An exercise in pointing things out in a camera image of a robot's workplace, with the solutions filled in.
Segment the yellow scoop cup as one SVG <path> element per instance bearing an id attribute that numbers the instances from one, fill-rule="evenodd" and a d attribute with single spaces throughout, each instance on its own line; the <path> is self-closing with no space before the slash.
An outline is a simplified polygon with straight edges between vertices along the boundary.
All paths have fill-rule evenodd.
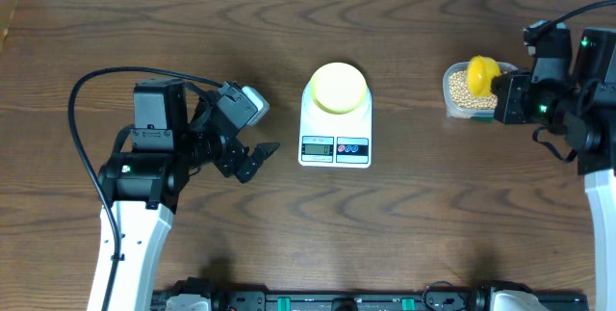
<path id="1" fill-rule="evenodd" d="M 467 66 L 467 84 L 474 97 L 491 94 L 492 80 L 501 76 L 499 64 L 492 58 L 474 56 Z"/>

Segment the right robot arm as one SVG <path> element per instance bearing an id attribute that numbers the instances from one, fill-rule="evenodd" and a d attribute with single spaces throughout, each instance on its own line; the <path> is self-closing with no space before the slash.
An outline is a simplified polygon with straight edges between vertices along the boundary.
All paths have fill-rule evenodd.
<path id="1" fill-rule="evenodd" d="M 495 120 L 534 124 L 564 138 L 563 162 L 584 178 L 594 229 L 596 304 L 615 307 L 615 32 L 584 29 L 578 52 L 562 23 L 540 21 L 524 30 L 533 65 L 495 78 Z"/>

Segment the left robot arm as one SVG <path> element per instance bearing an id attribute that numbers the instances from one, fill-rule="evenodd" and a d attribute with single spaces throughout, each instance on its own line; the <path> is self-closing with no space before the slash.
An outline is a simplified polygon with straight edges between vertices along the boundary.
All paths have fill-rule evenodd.
<path id="1" fill-rule="evenodd" d="M 123 152 L 137 133 L 131 126 L 120 130 L 99 171 L 101 237 L 89 310 L 148 310 L 179 194 L 190 178 L 213 164 L 223 176 L 246 183 L 280 147 L 259 143 L 249 150 L 237 139 L 189 134 L 174 151 Z"/>

